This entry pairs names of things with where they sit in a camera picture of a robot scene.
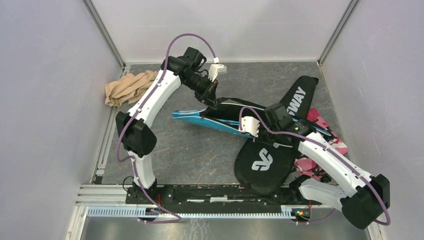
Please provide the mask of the black Crossway racket bag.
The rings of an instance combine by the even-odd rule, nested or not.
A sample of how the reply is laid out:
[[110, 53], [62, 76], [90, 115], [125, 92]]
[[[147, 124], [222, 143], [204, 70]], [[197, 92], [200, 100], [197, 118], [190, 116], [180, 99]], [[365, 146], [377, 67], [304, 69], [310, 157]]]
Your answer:
[[[317, 77], [303, 75], [299, 77], [283, 96], [292, 97], [298, 102], [313, 100]], [[305, 119], [295, 122], [289, 111], [295, 107], [284, 106], [279, 102], [265, 107], [265, 124], [274, 132], [289, 131], [300, 124], [309, 126]], [[290, 135], [278, 135], [277, 147], [254, 142], [248, 138], [234, 162], [234, 173], [238, 182], [257, 195], [269, 195], [275, 192], [288, 178], [295, 167], [295, 160], [301, 156], [298, 151], [299, 139]]]

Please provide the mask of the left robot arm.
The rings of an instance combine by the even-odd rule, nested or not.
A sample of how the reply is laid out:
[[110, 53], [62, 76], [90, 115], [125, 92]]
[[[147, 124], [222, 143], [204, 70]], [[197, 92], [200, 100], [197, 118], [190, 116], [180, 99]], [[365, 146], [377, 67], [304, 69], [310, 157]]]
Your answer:
[[218, 107], [218, 80], [214, 76], [202, 75], [200, 71], [206, 60], [199, 50], [192, 47], [188, 47], [182, 56], [167, 55], [157, 78], [143, 97], [126, 113], [119, 112], [116, 115], [119, 142], [128, 152], [134, 182], [140, 187], [137, 196], [145, 204], [151, 204], [157, 198], [157, 190], [152, 187], [156, 177], [151, 154], [157, 137], [151, 126], [168, 98], [184, 85], [194, 92], [195, 99], [200, 103], [212, 109]]

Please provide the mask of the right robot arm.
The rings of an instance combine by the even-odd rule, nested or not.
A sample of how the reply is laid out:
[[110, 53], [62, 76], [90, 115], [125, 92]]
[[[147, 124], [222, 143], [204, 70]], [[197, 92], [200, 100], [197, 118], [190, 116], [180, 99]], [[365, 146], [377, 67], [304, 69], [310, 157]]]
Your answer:
[[243, 107], [238, 114], [238, 130], [255, 141], [265, 136], [269, 145], [286, 140], [293, 150], [316, 162], [338, 184], [332, 186], [307, 176], [289, 189], [293, 203], [310, 200], [328, 205], [358, 229], [365, 229], [371, 223], [383, 226], [392, 223], [387, 177], [374, 176], [348, 160], [307, 120], [294, 121], [284, 108], [277, 106], [269, 108], [268, 113], [265, 120], [255, 108]]

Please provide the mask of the blue Sport racket bag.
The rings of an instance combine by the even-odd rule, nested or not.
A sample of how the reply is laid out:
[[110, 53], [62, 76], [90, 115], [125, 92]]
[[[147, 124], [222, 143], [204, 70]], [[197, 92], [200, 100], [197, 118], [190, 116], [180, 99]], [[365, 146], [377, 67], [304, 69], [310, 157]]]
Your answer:
[[[254, 136], [239, 131], [239, 113], [242, 107], [251, 107], [255, 109], [260, 117], [266, 122], [267, 119], [264, 113], [265, 107], [240, 98], [222, 97], [221, 100], [222, 103], [217, 109], [207, 107], [205, 109], [177, 110], [171, 114], [171, 117], [206, 128], [254, 139]], [[290, 107], [291, 104], [294, 104], [294, 111], [289, 111], [294, 122], [305, 119], [326, 141], [333, 141], [337, 138], [336, 134], [332, 132], [322, 117], [320, 117], [317, 110], [315, 108], [310, 108], [312, 103], [311, 99], [299, 102], [290, 96], [285, 96], [279, 102], [285, 107]]]

